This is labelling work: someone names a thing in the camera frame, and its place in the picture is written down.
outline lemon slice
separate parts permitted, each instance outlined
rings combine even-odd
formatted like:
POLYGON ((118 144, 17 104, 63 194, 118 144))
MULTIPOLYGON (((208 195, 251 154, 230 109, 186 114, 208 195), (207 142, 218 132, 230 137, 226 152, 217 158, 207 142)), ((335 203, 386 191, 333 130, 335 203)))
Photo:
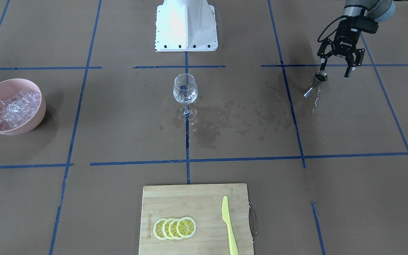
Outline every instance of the lemon slice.
POLYGON ((192 237, 196 232, 196 221, 191 217, 183 217, 178 221, 176 230, 180 237, 192 237))
POLYGON ((170 235, 170 223, 173 220, 175 220, 175 218, 169 218, 165 220, 165 222, 163 223, 163 226, 161 227, 163 236, 165 236, 167 239, 170 239, 170 240, 174 239, 170 235))
POLYGON ((173 239, 176 239, 176 240, 183 239, 183 237, 180 236, 180 235, 177 233, 177 225, 178 225, 178 223, 180 222, 180 220, 181 220, 181 219, 175 219, 175 220, 171 221, 170 225, 168 226, 168 229, 169 229, 169 232, 170 232, 170 236, 171 236, 173 239))
POLYGON ((161 218, 154 224, 154 236, 157 237, 158 240, 167 239, 165 235, 163 234, 163 230, 162 230, 165 220, 166 218, 161 218))

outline cable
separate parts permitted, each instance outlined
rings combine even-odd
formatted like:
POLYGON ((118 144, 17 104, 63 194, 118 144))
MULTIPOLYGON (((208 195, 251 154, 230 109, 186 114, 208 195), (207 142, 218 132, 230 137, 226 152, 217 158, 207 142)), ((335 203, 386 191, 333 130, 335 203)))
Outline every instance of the cable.
POLYGON ((321 35, 319 35, 319 37, 317 38, 317 42, 318 42, 318 43, 321 43, 321 42, 323 42, 325 39, 329 38, 332 34, 334 34, 334 33, 338 30, 338 28, 336 28, 331 34, 329 34, 328 36, 326 36, 324 39, 321 40, 321 37, 322 37, 322 35, 325 33, 325 31, 327 31, 327 29, 328 29, 333 23, 335 23, 336 21, 339 21, 340 19, 343 19, 343 18, 347 19, 347 18, 349 18, 349 16, 347 16, 347 15, 340 16, 340 17, 336 18, 334 21, 332 21, 330 24, 328 24, 328 26, 325 27, 324 31, 322 31, 321 35))

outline ice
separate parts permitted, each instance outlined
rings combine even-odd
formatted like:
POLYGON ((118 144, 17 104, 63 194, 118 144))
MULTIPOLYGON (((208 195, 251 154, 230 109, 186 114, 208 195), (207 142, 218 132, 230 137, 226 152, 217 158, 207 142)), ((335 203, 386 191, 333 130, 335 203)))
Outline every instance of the ice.
POLYGON ((39 108, 42 96, 40 92, 26 89, 0 100, 0 126, 3 131, 25 124, 39 108))

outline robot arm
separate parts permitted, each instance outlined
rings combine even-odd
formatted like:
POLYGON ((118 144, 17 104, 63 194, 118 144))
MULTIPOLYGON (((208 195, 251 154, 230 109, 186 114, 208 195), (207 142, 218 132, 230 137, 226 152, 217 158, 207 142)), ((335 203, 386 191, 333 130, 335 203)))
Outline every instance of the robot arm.
POLYGON ((318 42, 322 44, 317 56, 321 58, 321 71, 325 70, 328 58, 332 55, 338 56, 346 60, 347 69, 344 77, 349 77, 350 73, 357 66, 361 66, 363 62, 365 49, 356 48, 361 32, 375 34, 379 22, 387 20, 394 12, 395 4, 392 0, 346 0, 343 16, 330 23, 331 25, 339 19, 343 19, 338 28, 333 31, 335 33, 334 40, 329 38, 333 33, 320 40, 330 25, 319 36, 318 42), (329 45, 331 50, 325 53, 329 45))

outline pink bowl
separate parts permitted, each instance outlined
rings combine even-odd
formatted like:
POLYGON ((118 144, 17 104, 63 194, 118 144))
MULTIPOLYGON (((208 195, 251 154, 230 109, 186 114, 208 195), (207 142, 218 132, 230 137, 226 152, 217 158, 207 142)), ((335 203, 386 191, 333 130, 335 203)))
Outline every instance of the pink bowl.
POLYGON ((42 96, 39 108, 37 109, 34 116, 29 119, 25 124, 18 126, 14 129, 3 131, 0 126, 0 134, 3 135, 19 135, 34 129, 39 123, 44 119, 45 111, 47 106, 45 104, 45 98, 40 92, 39 87, 35 83, 25 79, 10 79, 0 82, 0 100, 5 100, 7 97, 15 95, 23 89, 27 89, 32 92, 39 92, 42 96))

